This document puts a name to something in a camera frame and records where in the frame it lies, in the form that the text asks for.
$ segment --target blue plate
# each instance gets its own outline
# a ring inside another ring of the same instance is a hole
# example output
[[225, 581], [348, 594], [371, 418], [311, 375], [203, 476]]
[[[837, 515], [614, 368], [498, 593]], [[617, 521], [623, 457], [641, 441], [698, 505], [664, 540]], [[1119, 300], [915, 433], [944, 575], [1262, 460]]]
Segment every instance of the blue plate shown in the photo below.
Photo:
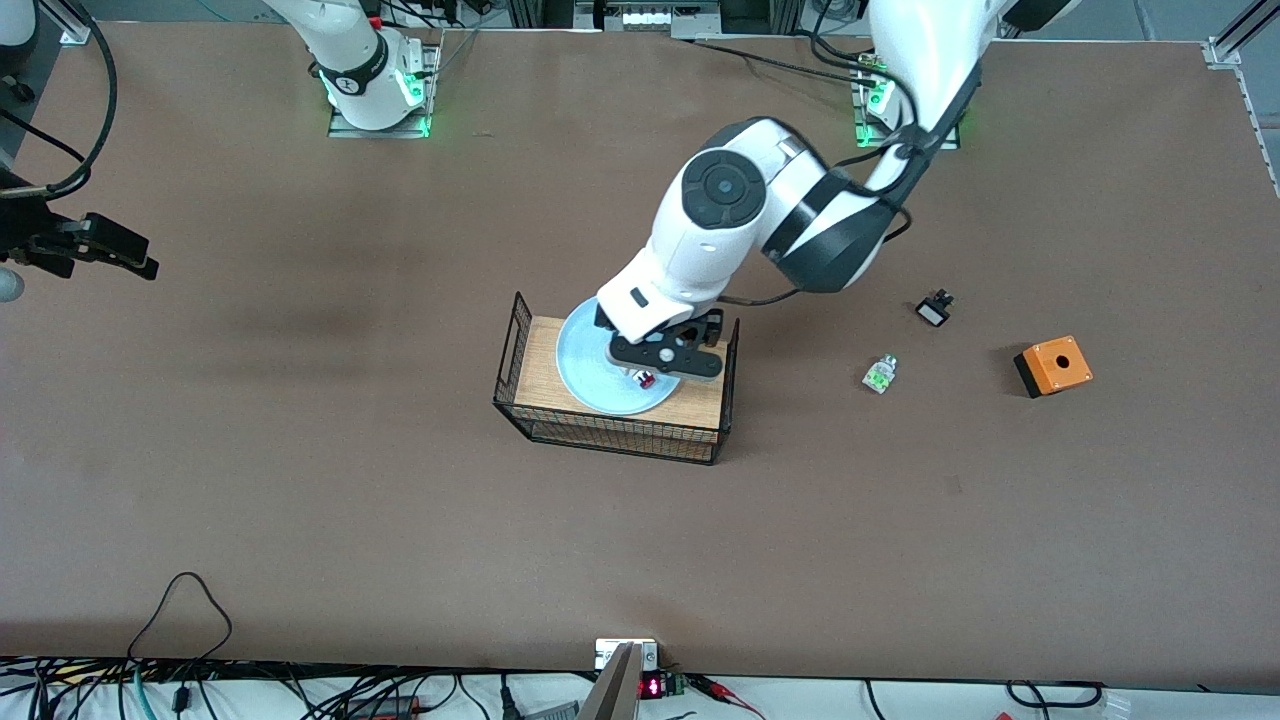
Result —
[[609, 363], [607, 352], [613, 333], [595, 327], [596, 300], [573, 310], [556, 341], [556, 368], [579, 402], [608, 415], [635, 415], [657, 407], [671, 397], [680, 378], [654, 373], [657, 382], [641, 388], [627, 372]]

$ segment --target black connector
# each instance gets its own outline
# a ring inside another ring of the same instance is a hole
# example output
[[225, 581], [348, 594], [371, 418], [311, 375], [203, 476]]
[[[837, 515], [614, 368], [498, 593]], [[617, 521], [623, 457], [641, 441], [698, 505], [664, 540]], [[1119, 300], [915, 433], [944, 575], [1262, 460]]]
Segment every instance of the black connector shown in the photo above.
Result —
[[502, 676], [502, 720], [525, 720], [525, 716], [520, 714], [520, 708], [516, 707], [516, 698], [511, 694], [511, 688], [507, 687], [507, 675]]
[[191, 689], [187, 685], [173, 691], [173, 703], [169, 706], [175, 714], [191, 707]]
[[947, 307], [955, 302], [956, 299], [947, 291], [940, 290], [925, 297], [915, 306], [915, 314], [924, 318], [924, 322], [931, 325], [940, 328], [942, 323], [946, 323], [951, 318], [951, 313]]

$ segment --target black base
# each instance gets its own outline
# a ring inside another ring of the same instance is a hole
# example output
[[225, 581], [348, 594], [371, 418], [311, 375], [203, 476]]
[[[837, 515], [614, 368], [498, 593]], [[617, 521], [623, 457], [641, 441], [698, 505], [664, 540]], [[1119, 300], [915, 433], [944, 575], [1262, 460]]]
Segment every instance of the black base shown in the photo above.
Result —
[[1023, 357], [1021, 352], [1014, 355], [1014, 366], [1018, 368], [1018, 375], [1023, 378], [1023, 384], [1027, 386], [1027, 395], [1032, 396], [1032, 398], [1044, 395], [1039, 391], [1039, 386], [1036, 384], [1032, 369], [1027, 365], [1027, 359]]

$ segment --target wire basket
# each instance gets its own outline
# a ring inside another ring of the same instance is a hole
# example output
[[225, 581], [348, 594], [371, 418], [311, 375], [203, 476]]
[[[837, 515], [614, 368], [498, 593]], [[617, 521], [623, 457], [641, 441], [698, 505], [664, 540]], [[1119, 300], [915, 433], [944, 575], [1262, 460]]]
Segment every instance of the wire basket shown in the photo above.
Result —
[[493, 404], [521, 434], [534, 442], [603, 450], [681, 462], [713, 465], [728, 438], [733, 419], [733, 373], [737, 368], [737, 322], [724, 356], [724, 387], [721, 393], [719, 424], [714, 428], [662, 423], [640, 418], [618, 418], [570, 409], [543, 407], [516, 402], [525, 351], [534, 314], [524, 296], [516, 293], [507, 325], [507, 342], [498, 366]]

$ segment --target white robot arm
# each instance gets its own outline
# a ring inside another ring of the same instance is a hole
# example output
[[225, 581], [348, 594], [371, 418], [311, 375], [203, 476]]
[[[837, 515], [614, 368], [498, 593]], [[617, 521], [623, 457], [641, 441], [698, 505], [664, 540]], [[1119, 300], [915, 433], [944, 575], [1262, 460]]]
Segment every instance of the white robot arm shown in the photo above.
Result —
[[374, 29], [353, 0], [264, 1], [302, 36], [330, 102], [352, 126], [385, 129], [425, 101], [413, 70], [413, 59], [422, 56], [420, 40], [389, 27]]
[[861, 277], [973, 97], [1001, 10], [1027, 3], [1070, 9], [1066, 0], [870, 1], [876, 53], [905, 87], [865, 186], [777, 119], [716, 133], [667, 188], [645, 247], [596, 292], [596, 324], [614, 331], [609, 359], [714, 378], [714, 355], [698, 346], [716, 343], [713, 305], [753, 247], [799, 291], [838, 292]]

